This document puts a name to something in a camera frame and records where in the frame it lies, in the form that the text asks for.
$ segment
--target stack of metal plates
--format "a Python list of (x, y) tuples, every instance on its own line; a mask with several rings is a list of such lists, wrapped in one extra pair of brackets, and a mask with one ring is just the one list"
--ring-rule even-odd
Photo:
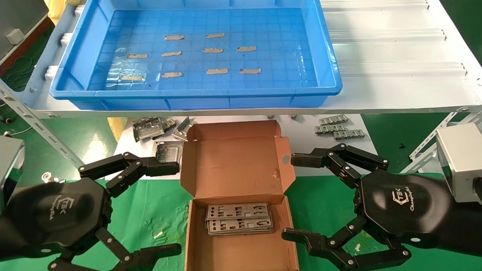
[(209, 235), (273, 232), (268, 203), (208, 205), (206, 210)]

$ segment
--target yellow cloth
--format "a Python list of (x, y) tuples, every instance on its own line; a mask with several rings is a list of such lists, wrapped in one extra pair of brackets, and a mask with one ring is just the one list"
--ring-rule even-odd
[(49, 8), (49, 18), (52, 20), (54, 25), (59, 22), (60, 16), (64, 12), (65, 7), (69, 4), (72, 6), (77, 6), (82, 0), (44, 0), (47, 8)]

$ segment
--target metal bracket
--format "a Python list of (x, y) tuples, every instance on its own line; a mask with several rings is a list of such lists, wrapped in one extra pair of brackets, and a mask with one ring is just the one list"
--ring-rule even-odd
[[(430, 162), (433, 158), (437, 157), (437, 144), (433, 143), (430, 147), (427, 148), (422, 154), (417, 154), (423, 149), (427, 143), (436, 135), (437, 129), (443, 128), (447, 126), (448, 122), (455, 116), (456, 113), (450, 113), (447, 118), (445, 118), (437, 128), (424, 139), (424, 141), (410, 154), (410, 159), (412, 162), (406, 166), (400, 173), (415, 173), (419, 171), (424, 165)], [(466, 123), (475, 123), (476, 125), (482, 122), (482, 111), (481, 112), (472, 112), (468, 116), (466, 116), (463, 120), (461, 120), (456, 125), (466, 124)]]
[(0, 80), (0, 99), (13, 109), (22, 119), (37, 131), (52, 147), (54, 147), (65, 159), (75, 167), (84, 165), (84, 162), (60, 139), (52, 130), (47, 127), (43, 120), (39, 119), (24, 104), (20, 103), (13, 95), (13, 90)]

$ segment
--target electrical outlet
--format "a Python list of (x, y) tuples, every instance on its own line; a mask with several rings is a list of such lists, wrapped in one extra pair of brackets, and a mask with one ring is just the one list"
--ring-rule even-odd
[(21, 42), (25, 38), (25, 35), (22, 33), (20, 29), (14, 29), (10, 34), (7, 35), (8, 41), (13, 44), (17, 45), (19, 42)]

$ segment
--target gray machine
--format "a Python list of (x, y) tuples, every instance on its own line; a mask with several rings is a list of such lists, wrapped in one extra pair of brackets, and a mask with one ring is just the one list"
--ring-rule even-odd
[(441, 128), (436, 137), (439, 162), (455, 201), (482, 204), (482, 134), (477, 125)]

